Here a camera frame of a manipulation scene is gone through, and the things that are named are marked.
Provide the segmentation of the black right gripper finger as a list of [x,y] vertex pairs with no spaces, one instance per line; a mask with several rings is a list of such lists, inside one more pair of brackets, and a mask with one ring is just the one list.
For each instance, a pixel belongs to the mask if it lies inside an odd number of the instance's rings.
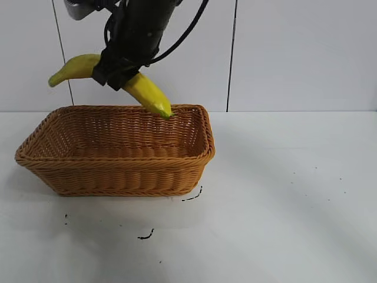
[[111,54],[101,54],[98,64],[93,68],[92,78],[101,86],[104,86],[117,70],[117,58]]
[[120,59],[111,70],[107,79],[107,85],[113,90],[118,91],[139,73],[140,68],[140,65],[134,65],[133,62],[125,58]]

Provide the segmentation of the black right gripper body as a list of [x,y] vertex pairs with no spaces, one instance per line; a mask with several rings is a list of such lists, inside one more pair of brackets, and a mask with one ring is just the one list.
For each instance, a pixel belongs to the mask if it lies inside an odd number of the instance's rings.
[[110,40],[101,52],[106,64],[126,60],[129,64],[150,62],[158,53],[164,30],[177,6],[176,1],[121,1],[112,14]]

